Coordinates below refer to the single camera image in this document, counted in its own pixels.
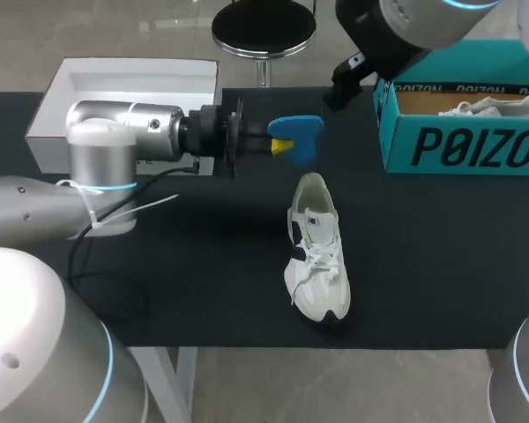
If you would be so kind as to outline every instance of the white cable tie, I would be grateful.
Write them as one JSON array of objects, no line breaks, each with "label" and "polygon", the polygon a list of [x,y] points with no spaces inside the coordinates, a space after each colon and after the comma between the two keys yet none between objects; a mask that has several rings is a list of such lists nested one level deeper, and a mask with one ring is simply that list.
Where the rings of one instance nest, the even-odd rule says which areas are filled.
[{"label": "white cable tie", "polygon": [[85,208],[88,211],[88,214],[90,215],[90,221],[92,222],[92,228],[98,229],[103,225],[103,222],[99,222],[96,218],[96,212],[94,211],[94,208],[92,207],[92,203],[90,202],[90,198],[88,198],[88,193],[93,193],[95,195],[99,195],[102,193],[102,191],[99,191],[97,189],[90,189],[85,188],[82,185],[80,185],[78,182],[73,181],[72,179],[62,179],[61,181],[57,182],[55,185],[57,187],[64,185],[65,183],[68,183],[70,187],[76,189],[78,193],[80,194],[80,197],[82,198],[82,202],[85,204]]},{"label": "white cable tie", "polygon": [[128,210],[128,211],[124,211],[124,212],[122,212],[122,213],[120,213],[120,214],[117,214],[117,215],[115,215],[115,216],[112,216],[112,217],[109,218],[109,219],[104,219],[104,220],[101,222],[101,225],[105,225],[105,224],[107,224],[108,222],[111,222],[112,220],[116,220],[116,219],[118,219],[118,218],[121,218],[122,216],[125,216],[126,214],[130,214],[130,213],[133,213],[133,212],[138,212],[138,211],[140,211],[140,210],[148,209],[149,207],[153,207],[154,205],[159,205],[159,204],[166,203],[167,201],[174,200],[174,199],[177,198],[178,196],[179,196],[179,194],[174,194],[173,196],[163,198],[162,200],[155,201],[155,202],[150,203],[150,204],[142,205],[142,206],[140,206],[140,207],[136,207],[135,209],[131,209],[131,210]]}]

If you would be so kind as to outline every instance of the tiled floor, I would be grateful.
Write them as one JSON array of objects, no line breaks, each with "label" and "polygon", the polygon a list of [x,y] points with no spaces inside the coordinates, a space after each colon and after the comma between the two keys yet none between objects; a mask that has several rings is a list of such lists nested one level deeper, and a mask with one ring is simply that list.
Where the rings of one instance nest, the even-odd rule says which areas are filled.
[{"label": "tiled floor", "polygon": [[[302,0],[311,6],[312,0]],[[0,1],[0,91],[43,91],[65,56],[221,60],[225,87],[255,86],[256,67],[215,46],[211,22],[228,0]],[[273,65],[275,86],[329,85],[355,53],[319,0],[317,37]],[[517,36],[514,0],[471,36]],[[484,351],[348,351],[204,348],[194,423],[488,421]]]},{"label": "tiled floor", "polygon": [[486,423],[483,351],[204,348],[194,423]]},{"label": "tiled floor", "polygon": [[[311,6],[312,0],[301,0]],[[221,60],[225,87],[255,86],[256,65],[220,50],[212,17],[229,0],[0,1],[0,91],[43,91],[66,56],[196,57]],[[356,53],[335,19],[335,0],[319,0],[317,36],[298,55],[275,62],[275,86],[329,85],[333,68]],[[504,0],[471,32],[517,36],[516,5]]]}]

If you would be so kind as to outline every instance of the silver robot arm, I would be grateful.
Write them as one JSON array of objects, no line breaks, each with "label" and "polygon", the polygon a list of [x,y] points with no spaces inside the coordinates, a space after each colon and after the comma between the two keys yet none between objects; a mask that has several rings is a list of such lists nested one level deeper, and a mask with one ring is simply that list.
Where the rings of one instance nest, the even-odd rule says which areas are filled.
[{"label": "silver robot arm", "polygon": [[[19,176],[0,177],[0,247],[70,238],[94,216],[125,199],[136,183],[136,137],[107,119],[88,119],[69,129],[71,186]],[[117,213],[128,211],[126,204]],[[93,236],[123,234],[135,214],[94,228]]]},{"label": "silver robot arm", "polygon": [[[187,152],[224,159],[234,174],[243,153],[272,154],[265,126],[245,122],[241,106],[231,115],[203,106],[185,116],[177,106],[84,100],[71,108],[66,126],[72,185],[0,177],[0,247],[80,234],[135,189],[137,160],[178,161]],[[113,217],[132,207],[89,235],[130,231],[135,213]]]}]

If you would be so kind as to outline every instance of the black stool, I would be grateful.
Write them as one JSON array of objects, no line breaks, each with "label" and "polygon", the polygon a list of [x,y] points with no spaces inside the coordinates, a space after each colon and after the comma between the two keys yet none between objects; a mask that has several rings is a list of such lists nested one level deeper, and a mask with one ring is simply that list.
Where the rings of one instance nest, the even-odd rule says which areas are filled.
[{"label": "black stool", "polygon": [[292,0],[241,0],[213,19],[213,40],[232,55],[257,61],[257,85],[271,86],[271,60],[304,50],[316,34],[313,11]]}]

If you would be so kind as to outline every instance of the white sneaker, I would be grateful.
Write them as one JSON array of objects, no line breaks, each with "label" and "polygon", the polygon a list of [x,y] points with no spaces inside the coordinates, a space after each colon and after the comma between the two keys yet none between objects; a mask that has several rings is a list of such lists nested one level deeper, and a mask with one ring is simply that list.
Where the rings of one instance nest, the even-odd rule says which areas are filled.
[{"label": "white sneaker", "polygon": [[339,217],[321,175],[301,178],[288,209],[288,233],[294,249],[284,280],[292,304],[316,322],[342,319],[351,304],[351,291]]},{"label": "white sneaker", "polygon": [[496,100],[487,97],[474,104],[462,101],[456,108],[441,112],[439,115],[529,117],[529,95],[522,100]]}]

